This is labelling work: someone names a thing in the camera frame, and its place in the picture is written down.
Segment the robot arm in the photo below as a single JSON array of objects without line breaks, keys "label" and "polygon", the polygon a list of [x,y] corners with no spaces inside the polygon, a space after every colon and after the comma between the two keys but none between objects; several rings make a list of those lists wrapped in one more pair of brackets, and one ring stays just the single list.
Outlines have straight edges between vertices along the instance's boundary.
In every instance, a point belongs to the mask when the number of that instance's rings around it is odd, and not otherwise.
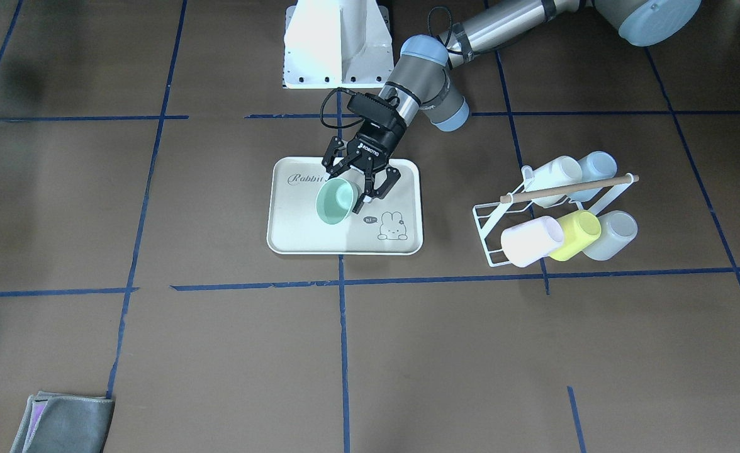
[{"label": "robot arm", "polygon": [[456,131],[470,115],[450,72],[480,55],[499,52],[562,13],[593,8],[619,35],[648,47],[692,20],[699,1],[502,1],[440,34],[413,35],[401,46],[378,94],[343,88],[347,109],[359,116],[352,140],[333,137],[322,157],[328,181],[318,208],[336,208],[337,221],[383,199],[401,177],[390,164],[395,148],[419,112],[440,131]]}]

